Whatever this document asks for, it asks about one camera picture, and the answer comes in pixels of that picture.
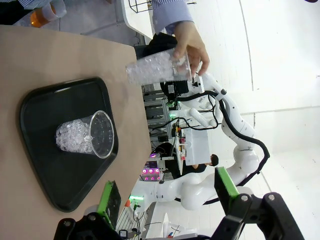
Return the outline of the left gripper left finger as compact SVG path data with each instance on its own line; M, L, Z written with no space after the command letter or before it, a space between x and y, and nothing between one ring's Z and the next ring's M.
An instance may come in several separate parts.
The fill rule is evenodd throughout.
M121 207L121 195L115 181L108 181L103 189L96 210L76 221L61 219L57 225L55 240L120 240L116 231Z

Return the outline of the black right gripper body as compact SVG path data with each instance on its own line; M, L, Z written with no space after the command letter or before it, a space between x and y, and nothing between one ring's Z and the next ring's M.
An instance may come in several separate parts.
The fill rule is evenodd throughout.
M167 81L160 83L161 90L168 100L175 100L189 92L187 81Z

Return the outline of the person's left hand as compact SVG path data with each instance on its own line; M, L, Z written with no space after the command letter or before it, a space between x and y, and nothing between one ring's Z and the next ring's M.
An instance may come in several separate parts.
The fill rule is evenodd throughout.
M206 46L192 21L179 22L174 28L177 45L173 56L181 59L185 53L188 54L191 74L203 75L210 64Z

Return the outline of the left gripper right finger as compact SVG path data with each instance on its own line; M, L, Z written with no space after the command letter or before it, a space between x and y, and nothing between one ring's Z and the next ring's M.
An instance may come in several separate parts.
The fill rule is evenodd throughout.
M279 193L270 192L262 198L239 193L224 167L217 167L214 176L214 188L225 217L212 236L199 235L198 240L237 240L247 224L257 225L266 240L304 239Z

